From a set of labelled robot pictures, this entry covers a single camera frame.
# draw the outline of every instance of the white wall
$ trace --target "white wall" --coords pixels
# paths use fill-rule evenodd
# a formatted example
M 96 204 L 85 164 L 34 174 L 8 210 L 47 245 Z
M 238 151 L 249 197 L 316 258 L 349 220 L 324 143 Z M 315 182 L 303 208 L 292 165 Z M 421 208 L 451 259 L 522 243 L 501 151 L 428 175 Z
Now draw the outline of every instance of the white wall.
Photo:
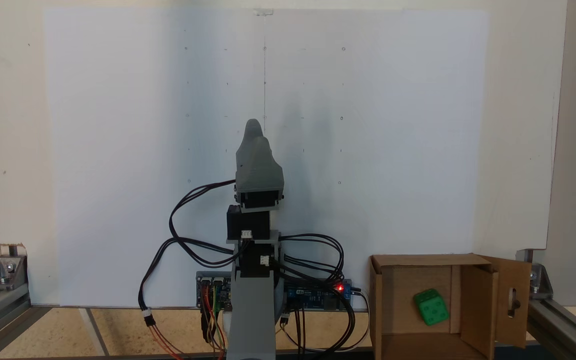
M 43 13 L 59 6 L 196 1 L 0 0 L 0 244 L 29 255 L 35 303 L 57 304 L 58 264 Z M 206 1 L 210 7 L 483 9 L 490 14 L 474 250 L 545 248 L 559 107 L 565 0 Z

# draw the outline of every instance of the bolt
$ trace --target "bolt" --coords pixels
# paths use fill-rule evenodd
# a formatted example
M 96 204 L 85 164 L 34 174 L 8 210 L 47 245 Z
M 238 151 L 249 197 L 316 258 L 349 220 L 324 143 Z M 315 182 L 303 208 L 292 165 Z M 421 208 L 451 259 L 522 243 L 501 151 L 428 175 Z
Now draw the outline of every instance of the bolt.
M 15 263 L 14 262 L 7 262 L 4 265 L 4 269 L 6 269 L 7 272 L 13 272 L 15 271 Z

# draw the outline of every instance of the open cardboard box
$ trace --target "open cardboard box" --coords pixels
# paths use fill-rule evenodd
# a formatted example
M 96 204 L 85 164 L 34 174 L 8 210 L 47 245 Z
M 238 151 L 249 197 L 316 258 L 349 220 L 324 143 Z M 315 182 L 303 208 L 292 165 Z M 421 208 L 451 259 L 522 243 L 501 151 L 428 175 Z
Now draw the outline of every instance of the open cardboard box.
M 480 256 L 370 256 L 375 360 L 489 359 L 526 346 L 531 264 Z M 427 326 L 413 296 L 437 289 L 450 318 Z

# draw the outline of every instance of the white backdrop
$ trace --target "white backdrop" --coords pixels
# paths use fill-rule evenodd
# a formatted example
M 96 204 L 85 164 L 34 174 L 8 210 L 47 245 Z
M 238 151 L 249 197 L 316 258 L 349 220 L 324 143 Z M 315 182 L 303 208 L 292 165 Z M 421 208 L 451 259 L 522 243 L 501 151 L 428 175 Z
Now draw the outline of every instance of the white backdrop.
M 135 306 L 174 204 L 233 178 L 252 117 L 284 169 L 274 227 L 339 239 L 359 287 L 371 254 L 473 251 L 484 11 L 89 8 L 45 19 L 62 305 Z M 232 202 L 230 186 L 196 200 L 179 233 L 224 244 Z M 293 256 L 334 256 L 292 245 Z M 196 302 L 201 267 L 175 250 L 149 305 Z M 110 283 L 100 276 L 118 269 Z
M 174 203 L 233 178 L 264 113 L 276 227 L 337 237 L 361 286 L 373 253 L 546 246 L 565 1 L 50 3 L 0 2 L 0 244 L 27 249 L 35 304 L 135 306 Z M 232 195 L 180 232 L 222 244 Z M 170 248 L 149 305 L 193 305 L 195 270 Z

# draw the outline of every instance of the green die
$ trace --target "green die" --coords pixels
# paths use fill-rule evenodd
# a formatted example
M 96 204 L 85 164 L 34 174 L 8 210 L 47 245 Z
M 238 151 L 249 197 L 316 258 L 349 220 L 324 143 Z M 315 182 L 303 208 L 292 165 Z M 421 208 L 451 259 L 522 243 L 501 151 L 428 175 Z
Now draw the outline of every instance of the green die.
M 431 326 L 448 320 L 448 310 L 444 299 L 435 289 L 419 292 L 414 296 L 414 303 L 425 325 Z

